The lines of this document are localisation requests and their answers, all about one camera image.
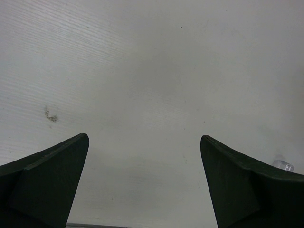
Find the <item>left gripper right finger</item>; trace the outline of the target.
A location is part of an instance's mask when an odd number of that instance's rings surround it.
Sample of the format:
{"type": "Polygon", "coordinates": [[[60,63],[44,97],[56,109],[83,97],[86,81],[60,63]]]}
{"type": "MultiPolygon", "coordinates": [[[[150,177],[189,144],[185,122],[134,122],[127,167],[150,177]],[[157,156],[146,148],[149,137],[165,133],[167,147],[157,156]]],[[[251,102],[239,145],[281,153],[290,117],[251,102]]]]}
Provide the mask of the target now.
{"type": "Polygon", "coordinates": [[[304,177],[204,135],[202,163],[219,228],[302,228],[304,177]]]}

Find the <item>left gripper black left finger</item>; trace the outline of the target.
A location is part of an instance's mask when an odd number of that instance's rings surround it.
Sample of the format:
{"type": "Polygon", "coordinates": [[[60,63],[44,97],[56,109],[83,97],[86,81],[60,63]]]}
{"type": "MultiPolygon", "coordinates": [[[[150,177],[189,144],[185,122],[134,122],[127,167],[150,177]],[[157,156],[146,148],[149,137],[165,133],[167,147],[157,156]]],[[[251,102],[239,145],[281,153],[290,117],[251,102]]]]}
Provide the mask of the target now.
{"type": "Polygon", "coordinates": [[[64,228],[89,148],[78,134],[0,167],[2,228],[64,228]]]}

